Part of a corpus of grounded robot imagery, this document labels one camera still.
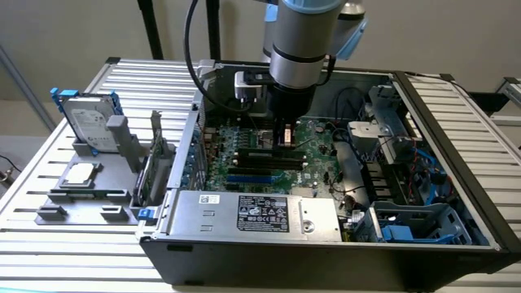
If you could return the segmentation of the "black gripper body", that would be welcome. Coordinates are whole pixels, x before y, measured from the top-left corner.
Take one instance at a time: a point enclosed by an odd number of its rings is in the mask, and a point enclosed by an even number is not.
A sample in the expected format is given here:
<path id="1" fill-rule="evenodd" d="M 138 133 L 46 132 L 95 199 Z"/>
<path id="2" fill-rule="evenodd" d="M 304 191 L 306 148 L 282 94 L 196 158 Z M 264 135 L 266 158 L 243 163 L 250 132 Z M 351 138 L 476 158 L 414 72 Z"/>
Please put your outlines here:
<path id="1" fill-rule="evenodd" d="M 316 86 L 292 89 L 282 84 L 268 86 L 268 108 L 274 117 L 295 120 L 308 113 L 315 97 Z"/>

